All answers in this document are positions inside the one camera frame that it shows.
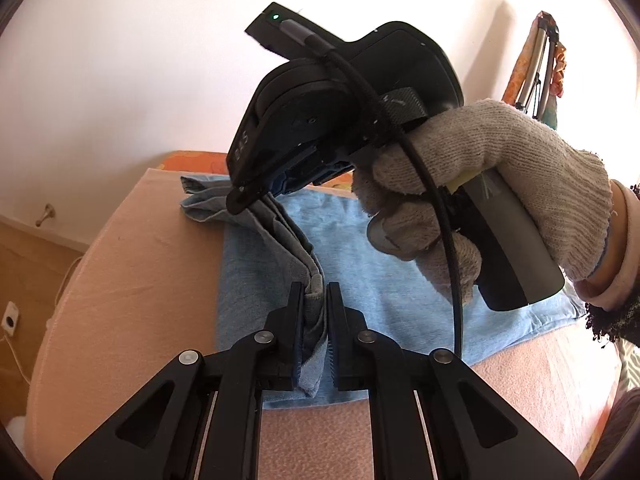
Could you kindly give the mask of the right white gloved hand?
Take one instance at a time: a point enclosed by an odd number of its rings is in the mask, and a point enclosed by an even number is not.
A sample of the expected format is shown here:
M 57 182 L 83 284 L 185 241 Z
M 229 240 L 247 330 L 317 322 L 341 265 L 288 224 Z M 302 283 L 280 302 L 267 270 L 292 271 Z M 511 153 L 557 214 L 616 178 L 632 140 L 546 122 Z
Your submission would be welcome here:
M 570 281 L 586 280 L 596 270 L 613 208 L 610 179 L 598 156 L 572 148 L 551 128 L 491 100 L 448 110 L 408 139 L 438 186 L 466 172 L 497 169 Z M 450 297 L 434 207 L 401 148 L 386 148 L 371 169 L 356 170 L 352 190 L 380 222 L 370 243 L 415 262 L 434 289 Z

